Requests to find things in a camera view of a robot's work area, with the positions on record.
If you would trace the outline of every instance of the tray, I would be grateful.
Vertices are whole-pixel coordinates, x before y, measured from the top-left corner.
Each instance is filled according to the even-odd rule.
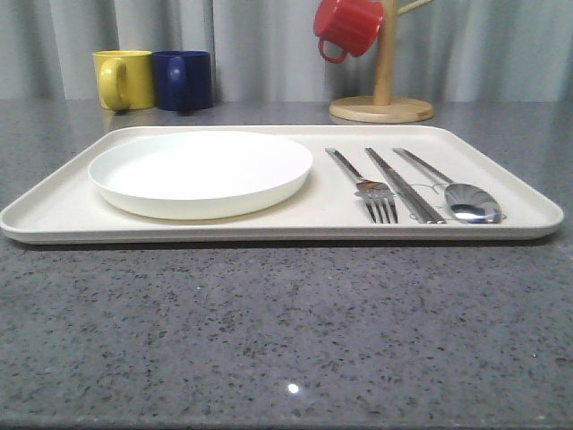
[[[313,165],[306,183],[289,199],[254,213],[213,220],[152,219],[121,211],[101,198],[88,166],[116,145],[166,133],[236,130],[283,135],[308,148]],[[365,175],[381,179],[363,148],[371,146],[438,212],[448,217],[426,175],[399,157],[404,147],[459,182],[481,186],[501,205],[495,225],[422,225],[398,201],[399,224],[370,222],[354,185],[325,152],[335,147]],[[0,227],[30,244],[253,240],[505,240],[533,239],[559,228],[563,211],[446,130],[424,125],[244,125],[132,127],[106,134],[0,213]]]

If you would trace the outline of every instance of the mug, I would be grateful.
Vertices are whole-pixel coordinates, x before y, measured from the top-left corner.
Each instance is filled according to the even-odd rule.
[[[155,105],[151,51],[93,53],[101,107],[144,109]]]
[[[377,38],[383,17],[380,0],[322,0],[314,17],[314,34],[320,38],[322,57],[342,63],[348,53],[361,56]],[[327,41],[342,48],[340,56],[324,52]]]
[[[157,107],[189,111],[213,106],[211,59],[205,51],[151,54]]]

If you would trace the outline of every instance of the tray rim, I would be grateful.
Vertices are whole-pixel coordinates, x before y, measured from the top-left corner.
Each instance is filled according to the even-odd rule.
[[[272,133],[272,131],[289,132],[296,134],[296,131],[317,133],[317,132],[334,132],[331,134],[340,134],[350,132],[351,134],[363,132],[375,132],[379,130],[393,130],[394,132],[411,133],[410,131],[416,130],[431,130],[432,133],[447,135],[449,138],[454,137],[459,141],[459,144],[465,145],[466,151],[471,151],[476,157],[479,157],[488,163],[492,163],[502,174],[508,175],[518,183],[520,186],[542,198],[546,204],[555,211],[555,217],[552,222],[541,225],[531,225],[520,228],[499,228],[491,229],[489,225],[385,225],[384,229],[387,234],[380,234],[380,227],[376,226],[362,226],[362,227],[349,227],[349,226],[327,226],[316,231],[315,226],[297,226],[297,227],[266,227],[261,226],[257,228],[220,228],[220,226],[179,226],[179,228],[121,228],[121,229],[107,229],[107,237],[101,236],[101,231],[82,230],[77,229],[60,229],[52,231],[37,231],[30,228],[20,228],[18,226],[10,225],[7,222],[8,216],[11,211],[15,211],[21,204],[25,204],[27,200],[37,193],[38,190],[49,185],[52,181],[63,174],[75,164],[83,162],[83,159],[90,156],[92,152],[97,154],[105,151],[99,150],[99,146],[107,140],[113,140],[117,135],[137,134],[141,132],[166,132],[166,133],[184,133],[186,131],[208,131],[208,130],[236,130],[236,131],[250,131],[259,133]],[[468,142],[459,138],[451,131],[431,126],[431,125],[145,125],[145,126],[130,126],[120,128],[117,130],[105,133],[94,143],[90,144],[87,148],[76,154],[74,157],[66,161],[60,168],[40,180],[36,185],[32,186],[28,191],[23,193],[20,197],[16,198],[8,206],[0,211],[0,229],[4,235],[16,240],[18,242],[32,244],[32,245],[63,245],[63,244],[110,244],[110,243],[168,243],[168,242],[233,242],[233,241],[285,241],[285,240],[328,240],[328,241],[344,241],[344,240],[366,240],[366,241],[502,241],[502,240],[530,240],[540,237],[545,237],[557,231],[560,224],[564,220],[564,212],[560,206],[550,200],[548,197],[537,191],[531,185],[527,184],[521,178],[513,175],[507,169],[485,156],[478,149],[473,147]],[[454,236],[446,235],[441,237],[428,236],[424,232],[445,228],[449,232],[459,231],[463,233],[468,228],[472,230],[486,230],[485,234],[480,236]],[[194,232],[190,236],[181,236],[182,232]],[[161,237],[152,236],[153,234],[160,234]]]

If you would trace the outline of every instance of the speckled gray surface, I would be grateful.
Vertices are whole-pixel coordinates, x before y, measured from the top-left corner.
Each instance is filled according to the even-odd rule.
[[[446,104],[424,123],[564,209],[532,242],[0,237],[0,427],[573,427],[572,112]],[[332,121],[318,103],[1,101],[0,203],[110,129]]]

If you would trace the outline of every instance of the gray curtain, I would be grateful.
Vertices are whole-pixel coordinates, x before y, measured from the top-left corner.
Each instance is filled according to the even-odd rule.
[[[375,47],[326,63],[319,2],[0,0],[0,99],[96,99],[91,52],[118,48],[208,50],[219,100],[371,94]],[[395,69],[398,96],[573,99],[573,1],[435,0],[399,18]]]

